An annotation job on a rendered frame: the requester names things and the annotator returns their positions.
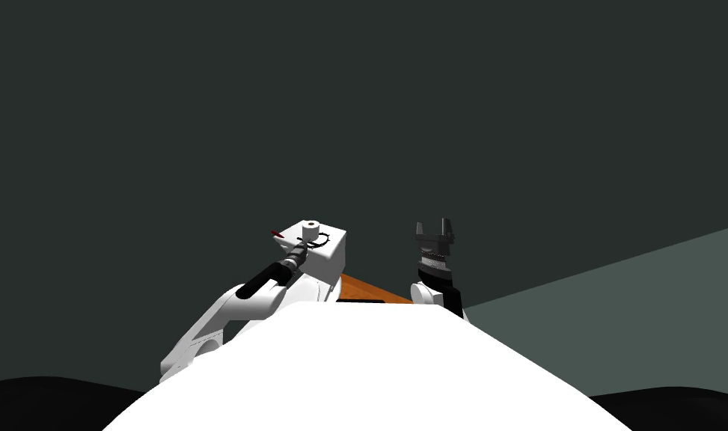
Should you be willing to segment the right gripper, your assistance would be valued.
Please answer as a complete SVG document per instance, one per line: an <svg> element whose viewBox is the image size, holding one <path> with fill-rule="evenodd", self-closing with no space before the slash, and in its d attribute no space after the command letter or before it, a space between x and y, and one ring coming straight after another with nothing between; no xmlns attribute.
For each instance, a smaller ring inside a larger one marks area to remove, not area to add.
<svg viewBox="0 0 728 431"><path fill-rule="evenodd" d="M450 246L454 243L450 219L441 218L441 234L425 234L423 223L417 222L415 239L423 254L450 254Z"/></svg>

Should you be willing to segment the orange wooden table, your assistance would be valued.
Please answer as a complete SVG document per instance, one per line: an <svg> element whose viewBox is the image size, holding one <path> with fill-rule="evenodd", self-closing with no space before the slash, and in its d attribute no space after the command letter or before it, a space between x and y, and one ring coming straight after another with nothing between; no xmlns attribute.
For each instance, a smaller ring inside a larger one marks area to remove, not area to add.
<svg viewBox="0 0 728 431"><path fill-rule="evenodd" d="M340 300L348 302L381 301L389 304L412 304L408 299L375 287L349 275L341 275Z"/></svg>

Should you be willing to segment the white box-shaped table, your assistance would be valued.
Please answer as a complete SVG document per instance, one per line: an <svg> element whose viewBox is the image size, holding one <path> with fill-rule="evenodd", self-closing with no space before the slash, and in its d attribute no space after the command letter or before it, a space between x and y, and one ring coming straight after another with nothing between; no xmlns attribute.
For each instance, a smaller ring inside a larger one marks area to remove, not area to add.
<svg viewBox="0 0 728 431"><path fill-rule="evenodd" d="M273 237L279 246L287 253L291 253L293 247L302 241L301 223L281 230L284 238ZM334 285L340 278L345 266L345 245L346 232L344 230L321 224L319 238L314 242L308 242L308 255L299 270L306 275L316 278L328 285Z"/></svg>

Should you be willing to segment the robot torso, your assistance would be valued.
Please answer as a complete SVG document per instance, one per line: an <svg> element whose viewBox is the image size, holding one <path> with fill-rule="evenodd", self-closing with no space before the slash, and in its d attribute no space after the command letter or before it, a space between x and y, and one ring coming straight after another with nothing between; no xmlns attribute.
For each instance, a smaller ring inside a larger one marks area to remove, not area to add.
<svg viewBox="0 0 728 431"><path fill-rule="evenodd" d="M297 302L197 357L105 431L629 431L436 305Z"/></svg>

